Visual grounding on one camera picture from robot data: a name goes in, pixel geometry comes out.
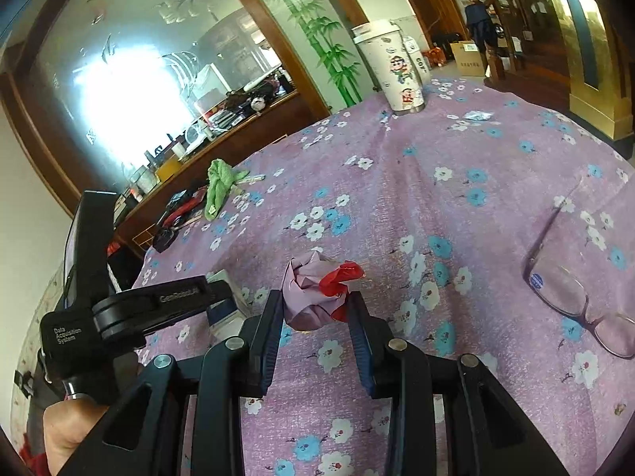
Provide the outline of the person left hand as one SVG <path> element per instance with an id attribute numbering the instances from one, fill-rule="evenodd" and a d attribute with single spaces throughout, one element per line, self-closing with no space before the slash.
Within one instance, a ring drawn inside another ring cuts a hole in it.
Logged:
<path id="1" fill-rule="evenodd" d="M 81 397 L 57 402 L 44 411 L 44 447 L 50 474 L 60 472 L 108 409 Z"/>

